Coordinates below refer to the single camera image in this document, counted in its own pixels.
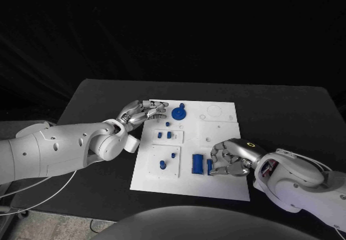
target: white cable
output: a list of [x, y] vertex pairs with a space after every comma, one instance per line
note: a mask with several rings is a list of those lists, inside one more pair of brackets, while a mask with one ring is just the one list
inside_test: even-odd
[[24, 209], [24, 210], [19, 210], [19, 211], [16, 211], [16, 212], [11, 212], [11, 213], [6, 213], [6, 214], [0, 214], [0, 216], [6, 216], [6, 215], [11, 215], [11, 214], [17, 214], [17, 213], [20, 213], [20, 212], [23, 212], [23, 211], [26, 211], [26, 210], [29, 210], [29, 209], [32, 209], [32, 208], [34, 208], [34, 207], [37, 207], [42, 203], [45, 203], [60, 191], [62, 191], [62, 189], [66, 187], [66, 185], [69, 184], [69, 182], [70, 182], [70, 180], [72, 180], [72, 177], [75, 176], [75, 174], [76, 174], [76, 171], [73, 171], [73, 174], [72, 174], [72, 176], [70, 176], [70, 178], [69, 178], [69, 180], [66, 181], [66, 183], [65, 183], [65, 185], [62, 186], [62, 188], [59, 189], [59, 191], [45, 200], [45, 201], [42, 201], [39, 204], [36, 204], [34, 206], [32, 206], [32, 207], [29, 207], [27, 209]]
[[50, 177], [45, 178], [42, 181], [36, 182], [33, 185], [30, 185], [30, 186], [27, 186], [27, 187], [21, 188], [20, 190], [17, 190], [17, 191], [13, 191], [13, 192], [10, 192], [10, 193], [4, 194], [3, 196], [0, 196], [0, 199], [1, 199], [3, 197], [7, 197], [7, 196], [10, 196], [11, 194], [16, 194], [16, 193], [19, 193], [19, 192], [24, 191], [26, 189], [32, 188], [33, 186], [39, 185], [39, 184], [40, 184], [40, 183], [43, 183], [43, 182], [45, 182], [45, 181], [46, 181], [49, 178], [50, 178]]
[[317, 160], [314, 160], [314, 159], [311, 159], [310, 157], [303, 156], [303, 155], [300, 155], [300, 154], [297, 154], [297, 153], [294, 153], [294, 152], [292, 152], [292, 154], [294, 154], [295, 156], [304, 158], [305, 160], [311, 161], [313, 163], [321, 165], [329, 171], [333, 171], [333, 170], [330, 169], [330, 167], [329, 167], [327, 165], [324, 165], [321, 162], [318, 162]]
[[340, 234], [340, 231], [339, 231], [339, 229], [334, 227], [334, 230], [336, 230], [336, 232], [339, 233], [339, 235], [340, 235], [340, 238], [343, 239], [343, 240], [346, 240], [344, 239], [344, 237], [343, 237], [343, 235]]

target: hole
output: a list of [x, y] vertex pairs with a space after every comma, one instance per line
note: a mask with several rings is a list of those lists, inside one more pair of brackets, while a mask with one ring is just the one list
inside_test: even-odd
[[59, 143], [56, 142], [52, 146], [53, 150], [57, 151], [57, 148], [59, 148]]

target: blue disc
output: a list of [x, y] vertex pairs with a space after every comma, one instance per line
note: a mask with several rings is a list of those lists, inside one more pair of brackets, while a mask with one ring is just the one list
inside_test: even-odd
[[186, 118], [186, 110], [181, 107], [176, 107], [171, 111], [171, 117], [176, 120], [183, 120]]

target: floor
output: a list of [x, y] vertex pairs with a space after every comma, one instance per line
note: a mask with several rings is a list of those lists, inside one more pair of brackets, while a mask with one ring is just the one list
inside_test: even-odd
[[114, 223], [91, 219], [63, 216], [36, 211], [29, 212], [29, 216], [17, 220], [4, 240], [89, 240], [96, 233], [108, 228]]

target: white board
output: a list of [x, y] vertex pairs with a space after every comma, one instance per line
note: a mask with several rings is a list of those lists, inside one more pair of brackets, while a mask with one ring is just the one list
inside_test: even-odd
[[[210, 158], [213, 145], [230, 138], [241, 137], [235, 104], [232, 102], [157, 99], [153, 101], [169, 103], [164, 113], [167, 118], [144, 122], [130, 189], [249, 201], [245, 177], [207, 176], [206, 162]], [[183, 120], [174, 120], [171, 110], [179, 107], [180, 103], [184, 104], [186, 117]], [[167, 131], [177, 138], [167, 139]], [[160, 148], [157, 154], [153, 152], [153, 147]], [[174, 167], [170, 165], [171, 168], [167, 165], [166, 169], [161, 170], [160, 159], [171, 160], [174, 147], [179, 149], [179, 161], [170, 163], [179, 163], [179, 168], [176, 170], [176, 165]], [[192, 173], [193, 154], [203, 155], [203, 174]], [[222, 159], [220, 151], [218, 158], [219, 161], [213, 167], [228, 166], [229, 163]]]

